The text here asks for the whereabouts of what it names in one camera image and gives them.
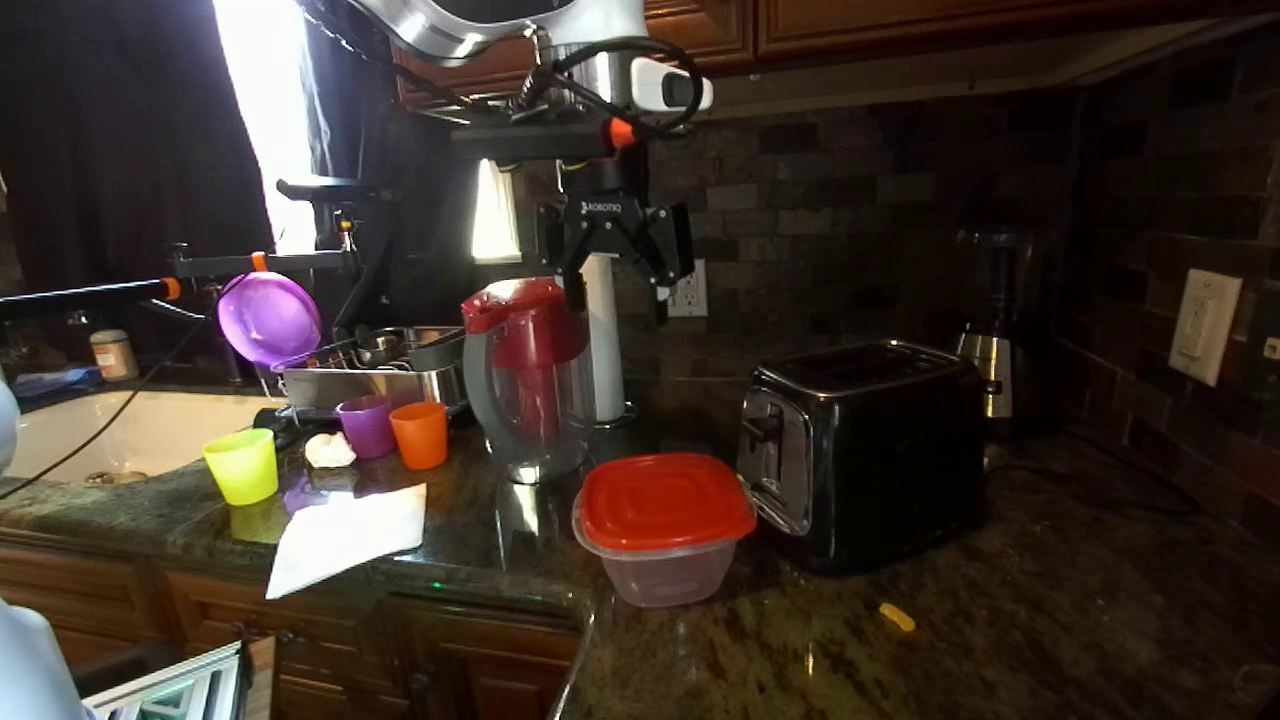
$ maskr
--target granite countertop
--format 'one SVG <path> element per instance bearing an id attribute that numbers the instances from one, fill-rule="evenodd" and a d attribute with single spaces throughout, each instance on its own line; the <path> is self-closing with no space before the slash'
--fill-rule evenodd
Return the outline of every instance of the granite countertop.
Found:
<path id="1" fill-rule="evenodd" d="M 577 483 L 511 489 L 450 435 L 440 472 L 314 472 L 318 494 L 429 483 L 424 545 L 356 571 L 585 624 L 564 717 L 1264 717 L 1280 714 L 1280 551 L 1079 434 L 996 449 L 984 529 L 872 576 L 803 576 L 767 531 L 724 587 L 638 614 L 569 529 Z M 30 483 L 0 531 L 167 559 L 272 565 L 288 512 L 226 512 L 203 469 Z M 901 634 L 876 616 L 895 603 Z"/>

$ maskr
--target black toaster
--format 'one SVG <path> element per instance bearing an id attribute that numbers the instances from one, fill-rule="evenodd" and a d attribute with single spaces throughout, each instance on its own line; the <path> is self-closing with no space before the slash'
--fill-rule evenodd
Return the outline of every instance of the black toaster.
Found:
<path id="1" fill-rule="evenodd" d="M 916 558 L 984 518 L 984 383 L 905 342 L 761 364 L 736 472 L 801 570 Z"/>

